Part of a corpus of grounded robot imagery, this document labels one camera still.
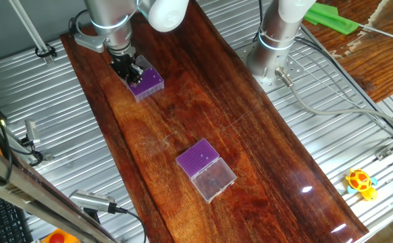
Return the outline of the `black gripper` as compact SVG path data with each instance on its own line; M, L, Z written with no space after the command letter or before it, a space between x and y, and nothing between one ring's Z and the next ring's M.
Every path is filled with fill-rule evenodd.
M140 84L144 69L135 64L135 57L113 55L110 66L119 77L123 77L127 85L138 86Z

